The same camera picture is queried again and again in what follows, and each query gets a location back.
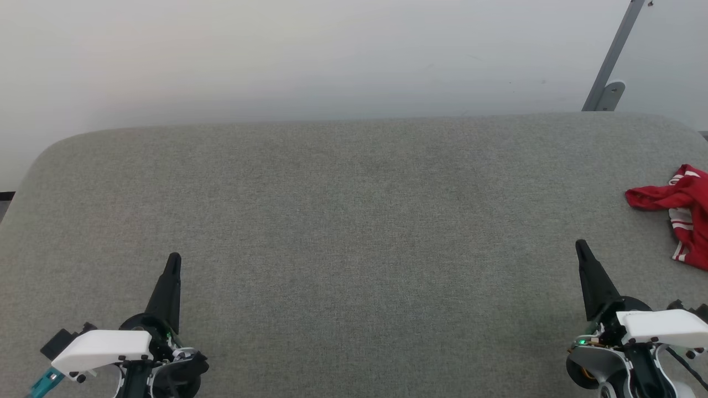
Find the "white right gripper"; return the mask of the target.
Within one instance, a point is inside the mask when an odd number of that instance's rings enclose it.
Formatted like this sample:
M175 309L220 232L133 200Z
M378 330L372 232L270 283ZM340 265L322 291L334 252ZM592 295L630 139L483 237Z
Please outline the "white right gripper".
M702 387L689 360L706 352L706 322L680 302L652 311L644 302L621 297L587 241L575 242L587 332L573 340L566 372L599 397L694 397L684 382L671 380L660 355L669 353Z

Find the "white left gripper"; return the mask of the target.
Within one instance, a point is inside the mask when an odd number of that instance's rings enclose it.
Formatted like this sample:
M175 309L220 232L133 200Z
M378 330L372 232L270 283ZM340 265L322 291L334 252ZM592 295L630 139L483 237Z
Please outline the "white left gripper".
M170 253L145 312L118 330L85 323L51 338L51 388L63 380L83 383L88 374L114 366L115 397L195 397L210 366L207 357L180 342L179 253Z

